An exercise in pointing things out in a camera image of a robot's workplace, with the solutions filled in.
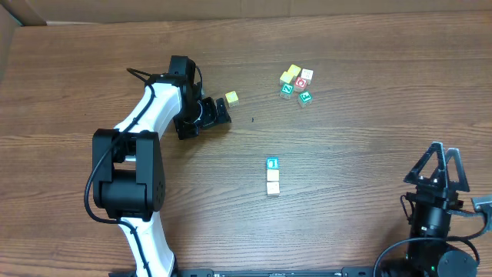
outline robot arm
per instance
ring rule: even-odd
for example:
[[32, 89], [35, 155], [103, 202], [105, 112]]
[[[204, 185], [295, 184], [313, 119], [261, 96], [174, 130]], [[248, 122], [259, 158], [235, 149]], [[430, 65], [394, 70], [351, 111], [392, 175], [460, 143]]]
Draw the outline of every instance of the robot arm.
[[[173, 119], [178, 137], [189, 139], [200, 129], [231, 121], [224, 99], [217, 105], [211, 98], [202, 99], [201, 82], [194, 83], [195, 67], [188, 57], [171, 57], [170, 73], [149, 75], [144, 96], [130, 115], [114, 129], [99, 129], [92, 140], [95, 204], [119, 222], [138, 277], [169, 277], [176, 268], [159, 214], [165, 198], [159, 141], [165, 129]], [[111, 154], [104, 156], [108, 149]], [[115, 169], [115, 162], [135, 162], [135, 170]]]

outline wooden table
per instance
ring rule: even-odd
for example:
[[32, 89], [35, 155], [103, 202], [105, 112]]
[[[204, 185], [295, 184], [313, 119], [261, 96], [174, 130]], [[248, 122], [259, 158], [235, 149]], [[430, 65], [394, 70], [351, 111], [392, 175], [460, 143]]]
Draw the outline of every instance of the wooden table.
[[[0, 272], [104, 276], [135, 261], [121, 230], [83, 208], [91, 137], [142, 96], [125, 68], [200, 65], [232, 124], [161, 140], [161, 218], [182, 268], [372, 265], [407, 238], [403, 177], [432, 141], [459, 147], [471, 193], [492, 193], [492, 12], [347, 15], [20, 28], [0, 91]], [[313, 103], [278, 96], [290, 64]], [[265, 158], [281, 163], [267, 198]], [[466, 235], [480, 220], [456, 218]], [[476, 240], [492, 276], [492, 236]], [[403, 249], [395, 255], [402, 255]]]

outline black cable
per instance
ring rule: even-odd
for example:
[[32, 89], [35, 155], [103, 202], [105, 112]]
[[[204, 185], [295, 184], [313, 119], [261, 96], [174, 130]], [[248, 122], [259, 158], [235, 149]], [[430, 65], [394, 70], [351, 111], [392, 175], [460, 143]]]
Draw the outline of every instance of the black cable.
[[403, 207], [403, 212], [405, 213], [405, 216], [407, 217], [407, 220], [410, 221], [411, 218], [410, 218], [410, 216], [408, 216], [407, 208], [405, 207], [405, 203], [403, 203], [403, 198], [404, 197], [405, 197], [405, 195], [400, 196], [400, 203], [401, 203], [401, 207]]
[[454, 238], [460, 238], [464, 240], [476, 239], [479, 236], [485, 234], [489, 228], [490, 228], [490, 220], [488, 219], [487, 215], [484, 215], [484, 227], [480, 231], [474, 233], [473, 235], [466, 235], [461, 237], [455, 236]]
[[[407, 201], [410, 203], [410, 207], [412, 208], [412, 213], [411, 213], [411, 215], [408, 215], [408, 213], [407, 213], [407, 207], [405, 207], [405, 203], [403, 202], [403, 198], [405, 198], [405, 200], [407, 200]], [[400, 196], [400, 203], [401, 203], [401, 206], [403, 207], [403, 212], [405, 213], [405, 216], [407, 217], [407, 220], [408, 220], [409, 222], [411, 222], [411, 220], [412, 220], [412, 215], [413, 215], [413, 214], [414, 214], [414, 212], [415, 212], [414, 203], [412, 203], [412, 201], [408, 200], [406, 195], [402, 195], [402, 196]]]
[[85, 185], [84, 206], [85, 206], [85, 211], [88, 213], [88, 215], [91, 217], [91, 219], [95, 220], [96, 222], [101, 222], [101, 223], [105, 223], [105, 224], [121, 224], [121, 225], [124, 225], [130, 229], [130, 233], [135, 237], [135, 242], [137, 244], [138, 253], [140, 254], [141, 260], [144, 263], [144, 268], [147, 271], [147, 275], [148, 275], [148, 277], [152, 277], [151, 270], [148, 267], [147, 259], [145, 259], [144, 250], [141, 247], [141, 242], [140, 242], [140, 239], [138, 238], [137, 229], [135, 227], [133, 227], [132, 224], [130, 224], [128, 222], [124, 222], [120, 219], [116, 219], [116, 220], [102, 219], [102, 218], [96, 216], [92, 212], [91, 206], [89, 205], [89, 192], [91, 191], [91, 183], [94, 180], [95, 174], [98, 172], [99, 168], [101, 167], [102, 161], [106, 158], [106, 156], [108, 156], [108, 154], [115, 147], [115, 145], [121, 140], [121, 138], [126, 133], [128, 133], [135, 125], [137, 125], [140, 118], [145, 114], [145, 112], [148, 110], [148, 108], [151, 106], [152, 102], [154, 101], [154, 97], [155, 97], [154, 88], [152, 87], [151, 84], [149, 84], [147, 82], [147, 80], [145, 80], [143, 77], [141, 77], [139, 75], [139, 74], [142, 74], [142, 75], [150, 76], [150, 74], [148, 74], [147, 72], [141, 72], [141, 71], [133, 69], [133, 68], [127, 68], [126, 70], [128, 72], [130, 72], [133, 76], [141, 79], [145, 83], [145, 86], [148, 86], [151, 89], [151, 97], [148, 100], [145, 107], [138, 113], [138, 115], [135, 118], [133, 118], [130, 125], [128, 125], [127, 128], [125, 128], [122, 132], [120, 132], [120, 134], [113, 140], [111, 145], [108, 147], [108, 149], [106, 149], [106, 151], [104, 152], [102, 157], [99, 159], [98, 163], [95, 165], [94, 169], [92, 169], [92, 172], [91, 172], [91, 174], [87, 180], [87, 184]]
[[475, 248], [475, 245], [473, 245], [473, 243], [471, 243], [470, 241], [466, 240], [466, 239], [462, 239], [462, 238], [459, 238], [459, 237], [448, 237], [447, 239], [442, 239], [442, 238], [412, 238], [412, 239], [404, 239], [402, 241], [399, 241], [399, 242], [396, 242], [394, 243], [393, 245], [389, 246], [388, 248], [386, 248], [376, 259], [376, 262], [374, 263], [374, 271], [373, 271], [373, 277], [377, 277], [376, 274], [377, 274], [377, 267], [379, 266], [379, 263], [381, 262], [382, 258], [390, 251], [392, 250], [393, 248], [397, 247], [397, 246], [400, 246], [402, 244], [405, 244], [405, 243], [409, 243], [409, 242], [421, 242], [421, 241], [441, 241], [441, 242], [462, 242], [466, 245], [468, 245], [471, 250], [474, 252], [475, 254], [475, 259], [477, 260], [477, 265], [480, 264], [480, 255], [478, 254], [478, 251], [477, 249]]
[[195, 67], [197, 68], [198, 74], [200, 75], [200, 83], [201, 83], [200, 93], [201, 93], [201, 88], [203, 88], [203, 77], [201, 76], [201, 70], [198, 67], [198, 65], [196, 65]]

